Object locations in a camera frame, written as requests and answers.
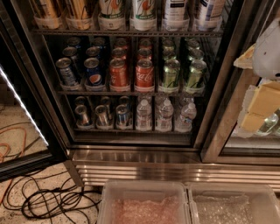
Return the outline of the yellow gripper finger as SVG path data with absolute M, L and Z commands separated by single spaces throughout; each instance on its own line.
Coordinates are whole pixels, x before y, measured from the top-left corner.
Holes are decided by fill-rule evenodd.
M 242 54 L 239 58 L 234 61 L 234 66 L 239 67 L 241 69 L 252 69 L 253 62 L 253 54 L 256 45 L 252 45 L 244 54 Z
M 259 87 L 250 86 L 242 103 L 241 128 L 257 131 L 264 120 L 280 108 L 280 82 L 268 81 Z

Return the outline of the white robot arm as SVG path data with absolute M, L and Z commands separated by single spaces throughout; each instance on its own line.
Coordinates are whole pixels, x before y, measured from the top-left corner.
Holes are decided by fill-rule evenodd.
M 240 129 L 254 133 L 280 107 L 280 18 L 272 21 L 234 66 L 265 79 L 258 87 L 249 86 L 237 120 Z

